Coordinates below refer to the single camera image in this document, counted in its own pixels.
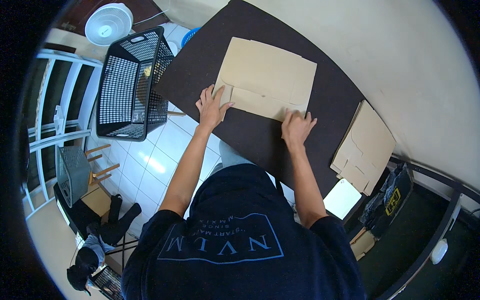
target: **black bag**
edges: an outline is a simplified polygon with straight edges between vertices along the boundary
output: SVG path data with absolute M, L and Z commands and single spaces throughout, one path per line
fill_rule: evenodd
M 407 164 L 397 165 L 365 206 L 359 221 L 379 240 L 402 208 L 413 188 Z

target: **human arm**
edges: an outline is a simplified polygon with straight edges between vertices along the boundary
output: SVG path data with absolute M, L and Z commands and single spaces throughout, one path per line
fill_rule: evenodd
M 298 111 L 287 109 L 282 124 L 282 138 L 287 144 L 293 164 L 297 212 L 301 224 L 306 228 L 310 228 L 318 219 L 328 216 L 303 145 L 316 123 L 317 119 L 312 120 L 310 113 L 304 118 Z
M 200 99 L 195 103 L 200 111 L 200 123 L 180 159 L 167 188 L 164 200 L 158 210 L 167 209 L 183 216 L 190 204 L 193 191 L 200 177 L 208 138 L 213 129 L 223 119 L 227 109 L 233 105 L 230 102 L 220 107 L 220 98 L 224 87 L 221 87 L 216 97 L 212 98 L 213 87 L 214 85 L 212 84 L 208 88 L 203 89 Z

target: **gray plastic basket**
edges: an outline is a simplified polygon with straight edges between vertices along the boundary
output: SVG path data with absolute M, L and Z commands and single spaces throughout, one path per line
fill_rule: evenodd
M 88 191 L 90 164 L 79 146 L 57 146 L 57 153 L 57 182 L 71 208 Z

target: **white wall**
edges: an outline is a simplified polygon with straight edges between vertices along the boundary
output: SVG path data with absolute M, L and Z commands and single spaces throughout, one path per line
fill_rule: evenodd
M 40 208 L 27 220 L 28 229 L 35 248 L 45 268 L 62 294 L 70 300 L 105 300 L 105 296 L 92 288 L 92 297 L 74 290 L 67 280 L 76 249 L 75 234 L 63 219 L 55 201 Z
M 169 0 L 155 0 L 162 9 Z M 203 25 L 226 0 L 173 0 L 166 15 Z M 480 91 L 453 28 L 431 0 L 248 0 L 325 52 L 397 141 L 394 153 L 480 190 Z

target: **wooden chair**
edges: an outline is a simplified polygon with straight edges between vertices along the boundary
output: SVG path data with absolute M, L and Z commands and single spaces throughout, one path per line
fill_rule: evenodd
M 95 151 L 98 151 L 98 150 L 102 150 L 102 149 L 105 149 L 105 148 L 108 148 L 110 147 L 111 145 L 110 144 L 106 144 L 106 145 L 103 145 L 103 146 L 100 146 L 100 147 L 97 147 L 97 148 L 94 148 L 92 150 L 88 150 L 87 152 L 85 152 L 85 157 L 87 157 L 89 154 L 95 152 Z M 91 161 L 94 161 L 96 159 L 99 159 L 103 156 L 103 154 L 99 154 L 97 156 L 94 156 L 94 157 L 91 157 L 88 159 L 88 162 L 91 162 Z M 105 170 L 102 170 L 98 173 L 94 173 L 92 171 L 90 171 L 90 176 L 88 178 L 88 185 L 95 185 L 95 184 L 98 184 L 99 182 L 107 179 L 108 177 L 112 176 L 112 174 L 107 174 L 105 176 L 103 176 L 102 178 L 99 178 L 99 176 L 102 176 L 104 175 L 105 173 L 107 172 L 110 172 L 116 168 L 120 167 L 120 164 L 116 164 L 114 166 L 111 166 L 109 168 L 106 168 Z

